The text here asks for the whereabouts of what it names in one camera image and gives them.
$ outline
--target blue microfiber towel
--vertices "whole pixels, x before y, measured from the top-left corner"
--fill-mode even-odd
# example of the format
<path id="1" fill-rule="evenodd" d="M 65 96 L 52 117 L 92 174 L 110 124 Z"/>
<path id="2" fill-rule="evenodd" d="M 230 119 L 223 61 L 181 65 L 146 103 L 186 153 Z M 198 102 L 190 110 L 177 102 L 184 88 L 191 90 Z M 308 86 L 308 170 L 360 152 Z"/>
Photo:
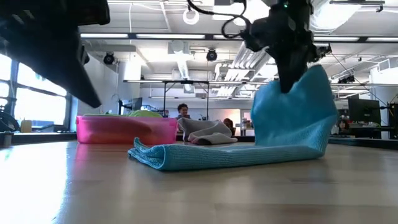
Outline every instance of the blue microfiber towel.
<path id="1" fill-rule="evenodd" d="M 158 170 L 251 166 L 322 157 L 337 119 L 322 66 L 310 68 L 288 94 L 280 92 L 278 82 L 262 86 L 254 97 L 251 118 L 255 146 L 147 147 L 135 139 L 135 148 L 128 153 Z"/>

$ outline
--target table surface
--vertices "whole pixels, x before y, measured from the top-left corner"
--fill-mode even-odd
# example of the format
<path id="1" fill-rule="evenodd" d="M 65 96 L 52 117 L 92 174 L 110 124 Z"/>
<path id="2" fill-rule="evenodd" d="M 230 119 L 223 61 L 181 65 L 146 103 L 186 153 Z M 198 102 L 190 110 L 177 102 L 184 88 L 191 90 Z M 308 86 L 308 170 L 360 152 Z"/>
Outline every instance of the table surface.
<path id="1" fill-rule="evenodd" d="M 55 142 L 0 150 L 0 223 L 398 220 L 395 151 L 329 145 L 314 161 L 159 172 L 128 159 L 129 148 Z"/>

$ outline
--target computer monitor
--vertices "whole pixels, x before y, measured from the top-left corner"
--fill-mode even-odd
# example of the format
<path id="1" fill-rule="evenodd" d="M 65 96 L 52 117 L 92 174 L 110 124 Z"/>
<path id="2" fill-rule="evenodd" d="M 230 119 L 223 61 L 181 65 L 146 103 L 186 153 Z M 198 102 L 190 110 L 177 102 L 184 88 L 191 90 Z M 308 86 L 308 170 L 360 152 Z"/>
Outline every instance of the computer monitor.
<path id="1" fill-rule="evenodd" d="M 141 106 L 142 106 L 142 97 L 132 99 L 132 110 L 133 111 L 141 110 Z"/>
<path id="2" fill-rule="evenodd" d="M 380 103 L 378 100 L 348 99 L 349 119 L 381 123 Z"/>

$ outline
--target pink plastic bin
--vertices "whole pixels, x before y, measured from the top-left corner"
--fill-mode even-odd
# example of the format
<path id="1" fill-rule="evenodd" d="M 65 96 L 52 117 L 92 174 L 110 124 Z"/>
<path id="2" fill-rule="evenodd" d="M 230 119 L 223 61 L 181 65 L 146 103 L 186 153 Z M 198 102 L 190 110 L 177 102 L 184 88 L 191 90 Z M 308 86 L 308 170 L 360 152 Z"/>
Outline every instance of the pink plastic bin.
<path id="1" fill-rule="evenodd" d="M 146 145 L 173 144 L 175 118 L 77 116 L 77 140 L 83 144 L 133 144 L 139 137 Z"/>

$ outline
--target white cloth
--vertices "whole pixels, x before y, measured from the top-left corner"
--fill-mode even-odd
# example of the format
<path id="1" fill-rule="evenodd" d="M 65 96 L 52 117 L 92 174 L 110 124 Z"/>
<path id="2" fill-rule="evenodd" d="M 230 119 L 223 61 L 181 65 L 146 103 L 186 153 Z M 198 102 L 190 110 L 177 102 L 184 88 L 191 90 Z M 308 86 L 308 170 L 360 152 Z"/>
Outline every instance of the white cloth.
<path id="1" fill-rule="evenodd" d="M 236 138 L 231 138 L 231 130 L 221 121 L 195 121 L 181 118 L 178 120 L 178 125 L 184 131 L 184 141 L 194 144 L 227 144 L 238 141 Z"/>

